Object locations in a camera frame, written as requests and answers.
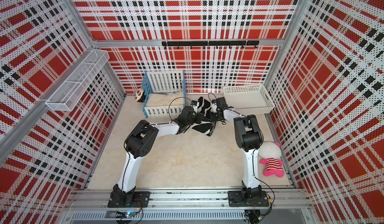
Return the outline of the grey zebra plush pillowcase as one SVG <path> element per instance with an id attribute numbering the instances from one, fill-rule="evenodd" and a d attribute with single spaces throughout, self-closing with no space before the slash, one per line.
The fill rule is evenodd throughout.
<path id="1" fill-rule="evenodd" d="M 193 129 L 210 137 L 213 134 L 217 123 L 212 122 L 210 119 L 212 102 L 203 96 L 200 96 L 196 101 L 199 102 L 199 106 L 198 108 L 194 108 L 194 110 L 197 114 L 202 115 L 202 122 L 201 124 L 193 124 L 189 129 Z"/>

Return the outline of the white plastic basket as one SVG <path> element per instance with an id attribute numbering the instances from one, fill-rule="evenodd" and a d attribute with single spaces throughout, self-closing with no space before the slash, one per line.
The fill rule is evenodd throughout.
<path id="1" fill-rule="evenodd" d="M 263 84 L 223 87 L 228 106 L 244 115 L 269 114 L 275 104 Z"/>

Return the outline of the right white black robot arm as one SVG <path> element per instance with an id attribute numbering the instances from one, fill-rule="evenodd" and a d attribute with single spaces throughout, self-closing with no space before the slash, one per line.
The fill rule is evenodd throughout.
<path id="1" fill-rule="evenodd" d="M 258 175 L 259 148 L 264 141 L 263 133 L 255 115 L 242 115 L 227 105 L 224 97 L 211 101 L 211 117 L 216 121 L 230 121 L 234 124 L 235 140 L 242 150 L 244 175 L 242 180 L 242 197 L 246 205 L 254 204 L 262 197 L 261 180 Z"/>

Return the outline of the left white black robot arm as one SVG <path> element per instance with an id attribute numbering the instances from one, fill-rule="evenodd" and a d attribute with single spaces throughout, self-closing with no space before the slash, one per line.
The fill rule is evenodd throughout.
<path id="1" fill-rule="evenodd" d="M 199 121 L 197 102 L 186 106 L 175 119 L 167 123 L 151 124 L 141 120 L 124 141 L 127 152 L 123 173 L 113 187 L 108 206 L 126 207 L 134 201 L 137 175 L 144 157 L 152 149 L 157 137 L 177 135 L 185 132 Z"/>

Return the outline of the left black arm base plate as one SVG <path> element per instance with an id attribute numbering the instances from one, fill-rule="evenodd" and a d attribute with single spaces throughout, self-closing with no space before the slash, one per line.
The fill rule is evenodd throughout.
<path id="1" fill-rule="evenodd" d="M 108 208 L 146 208 L 150 199 L 150 192 L 111 192 Z"/>

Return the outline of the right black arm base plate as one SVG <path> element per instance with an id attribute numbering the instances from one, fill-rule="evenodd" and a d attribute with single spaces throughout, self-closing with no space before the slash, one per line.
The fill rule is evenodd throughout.
<path id="1" fill-rule="evenodd" d="M 265 191 L 254 197 L 243 196 L 241 191 L 229 191 L 228 200 L 230 207 L 269 207 L 269 199 Z"/>

